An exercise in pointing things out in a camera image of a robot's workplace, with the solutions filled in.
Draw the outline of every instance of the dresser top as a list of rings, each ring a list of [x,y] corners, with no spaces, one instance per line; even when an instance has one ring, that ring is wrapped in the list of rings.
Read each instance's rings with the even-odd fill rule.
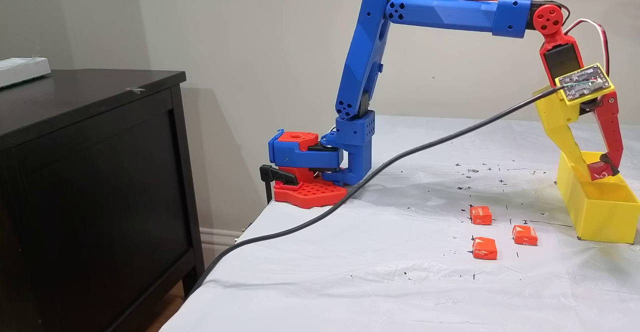
[[[69,69],[0,88],[0,150],[184,81],[174,70]]]

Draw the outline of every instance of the dark wooden dresser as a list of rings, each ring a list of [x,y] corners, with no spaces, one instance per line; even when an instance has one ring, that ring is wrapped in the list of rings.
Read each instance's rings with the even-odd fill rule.
[[[168,70],[54,70],[0,88],[0,332],[139,331],[204,271]]]

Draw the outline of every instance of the yellow box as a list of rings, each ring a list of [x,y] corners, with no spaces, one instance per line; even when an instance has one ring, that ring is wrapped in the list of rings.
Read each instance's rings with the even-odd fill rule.
[[[599,152],[581,151],[587,164]],[[578,238],[606,243],[633,243],[640,202],[620,174],[592,181],[581,177],[564,153],[560,156],[557,184]]]

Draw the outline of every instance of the wall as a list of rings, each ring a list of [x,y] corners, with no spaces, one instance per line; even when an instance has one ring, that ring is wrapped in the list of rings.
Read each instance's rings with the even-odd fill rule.
[[[276,129],[322,133],[332,126],[361,2],[60,1],[77,68],[187,72],[183,98],[201,225],[236,232],[265,206],[258,166],[268,161],[266,141]],[[622,122],[640,123],[632,69],[640,0],[560,1],[572,20],[606,27]],[[410,26],[390,33],[372,102],[378,114],[484,118],[546,81],[542,38],[534,31],[524,40]],[[580,26],[572,34],[586,62],[601,59],[595,29]],[[513,118],[537,116],[527,108]]]
[[[0,60],[34,56],[74,67],[60,0],[0,0]]]

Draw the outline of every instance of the orange candy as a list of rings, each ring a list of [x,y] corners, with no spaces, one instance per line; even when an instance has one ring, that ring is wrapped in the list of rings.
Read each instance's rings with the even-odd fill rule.
[[[473,257],[481,260],[495,260],[498,258],[496,240],[487,237],[473,239]]]
[[[487,206],[473,206],[469,208],[471,223],[474,225],[491,225],[491,211]]]
[[[538,235],[533,227],[528,225],[516,224],[511,230],[513,241],[516,244],[524,244],[527,246],[535,246],[538,244]]]

